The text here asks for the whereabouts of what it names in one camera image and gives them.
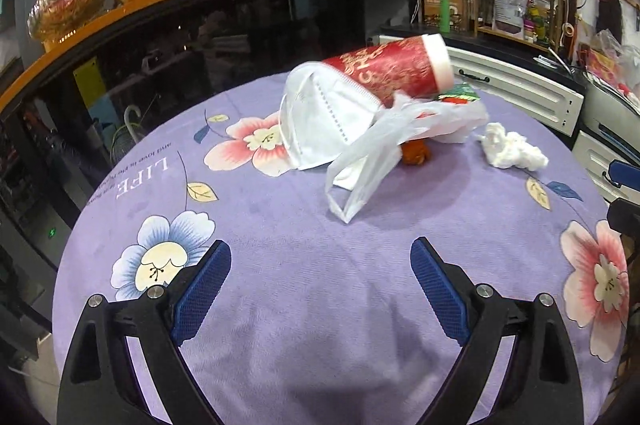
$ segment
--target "black countertop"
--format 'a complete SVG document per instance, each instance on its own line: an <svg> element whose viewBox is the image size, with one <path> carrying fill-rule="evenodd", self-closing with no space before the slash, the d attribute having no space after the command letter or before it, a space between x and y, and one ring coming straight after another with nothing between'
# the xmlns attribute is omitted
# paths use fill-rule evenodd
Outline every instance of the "black countertop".
<svg viewBox="0 0 640 425"><path fill-rule="evenodd" d="M380 34L395 37L411 37L415 35L438 33L432 28L427 28L419 24L407 24L400 26L384 26L380 29ZM441 34L447 46L458 48L461 50L486 55L496 60L501 60L519 68L526 69L532 73L541 75L562 86L575 91L578 94L586 94L586 79L578 69L574 69L574 73L569 74L562 66L558 69L551 69L547 66L533 60L540 52L533 48L519 44L518 42L510 42L501 40L497 37L491 37L483 33L479 33L478 37L459 34L444 33Z"/></svg>

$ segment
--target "metal screw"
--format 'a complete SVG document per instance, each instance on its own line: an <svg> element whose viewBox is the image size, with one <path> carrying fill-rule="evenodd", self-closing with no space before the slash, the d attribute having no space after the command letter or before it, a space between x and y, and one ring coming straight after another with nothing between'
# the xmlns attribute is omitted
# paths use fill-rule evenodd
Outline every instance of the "metal screw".
<svg viewBox="0 0 640 425"><path fill-rule="evenodd" d="M91 297L89 297L87 304L89 304L89 306L91 306L92 308L97 308L98 306L100 306L100 304L102 304L102 295L92 295Z"/></svg>
<svg viewBox="0 0 640 425"><path fill-rule="evenodd" d="M158 299L162 296L163 293L164 288L162 286L156 285L152 286L146 291L146 296L149 297L149 299Z"/></svg>
<svg viewBox="0 0 640 425"><path fill-rule="evenodd" d="M538 300L542 303L542 306L554 305L554 298L551 297L548 293L541 293L538 297Z"/></svg>
<svg viewBox="0 0 640 425"><path fill-rule="evenodd" d="M488 299L494 294L494 289L488 284L479 284L476 288L476 293L478 293L479 296Z"/></svg>

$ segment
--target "red paper cup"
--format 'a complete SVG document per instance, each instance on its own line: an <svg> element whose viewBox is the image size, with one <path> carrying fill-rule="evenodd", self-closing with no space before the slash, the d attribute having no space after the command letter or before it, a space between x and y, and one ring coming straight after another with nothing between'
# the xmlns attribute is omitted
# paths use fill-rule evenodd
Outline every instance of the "red paper cup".
<svg viewBox="0 0 640 425"><path fill-rule="evenodd" d="M370 46L324 62L363 85L387 107L396 91L425 97L453 87L449 53L439 34Z"/></svg>

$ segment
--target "pink flower print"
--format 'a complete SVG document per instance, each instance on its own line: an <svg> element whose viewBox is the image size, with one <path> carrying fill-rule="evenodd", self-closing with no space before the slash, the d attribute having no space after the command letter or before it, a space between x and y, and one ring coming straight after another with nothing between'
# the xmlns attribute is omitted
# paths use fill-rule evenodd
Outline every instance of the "pink flower print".
<svg viewBox="0 0 640 425"><path fill-rule="evenodd" d="M560 237L575 271L564 284L566 315L584 328L593 320L591 355L613 358L629 313L629 278L620 235L606 221L596 225L597 240L572 221Z"/></svg>
<svg viewBox="0 0 640 425"><path fill-rule="evenodd" d="M204 157L211 170L233 170L249 160L263 174L277 177L291 169L289 154L282 143L279 112L265 119L241 118L226 128L233 140L217 144Z"/></svg>

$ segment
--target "white drawer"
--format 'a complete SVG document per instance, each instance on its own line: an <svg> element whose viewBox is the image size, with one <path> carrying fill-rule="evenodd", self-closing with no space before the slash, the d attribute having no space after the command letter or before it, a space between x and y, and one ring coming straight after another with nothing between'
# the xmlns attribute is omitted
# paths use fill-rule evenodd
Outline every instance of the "white drawer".
<svg viewBox="0 0 640 425"><path fill-rule="evenodd" d="M587 169L589 177L609 203L617 198L623 198L640 204L640 192L628 187L616 188L602 176L603 172L607 172L607 176L609 175L609 164L613 160L628 163L622 156L582 131L578 133L572 152L575 159Z"/></svg>
<svg viewBox="0 0 640 425"><path fill-rule="evenodd" d="M399 39L383 35L380 36L380 44ZM447 49L458 78L479 90L504 98L547 127L569 136L574 134L584 101L582 95L507 62L457 48Z"/></svg>

